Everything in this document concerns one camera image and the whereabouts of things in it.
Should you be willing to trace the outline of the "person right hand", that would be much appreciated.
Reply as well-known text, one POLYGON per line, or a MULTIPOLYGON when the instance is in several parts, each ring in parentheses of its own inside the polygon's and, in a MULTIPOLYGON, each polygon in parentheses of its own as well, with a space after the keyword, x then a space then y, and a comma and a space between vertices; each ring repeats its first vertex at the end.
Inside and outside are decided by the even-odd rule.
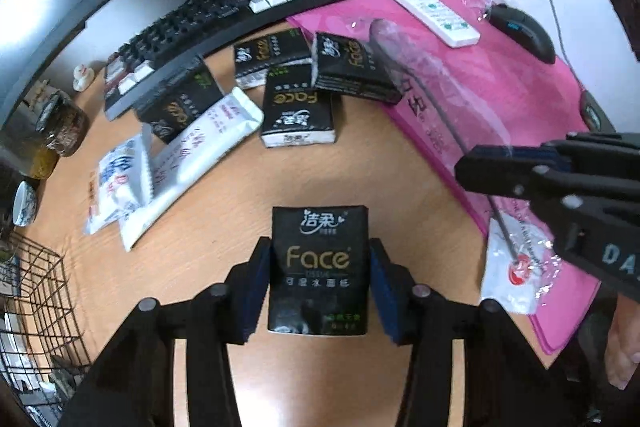
POLYGON ((640 305, 620 294, 608 331, 604 365, 608 382, 624 390, 639 365, 640 305))

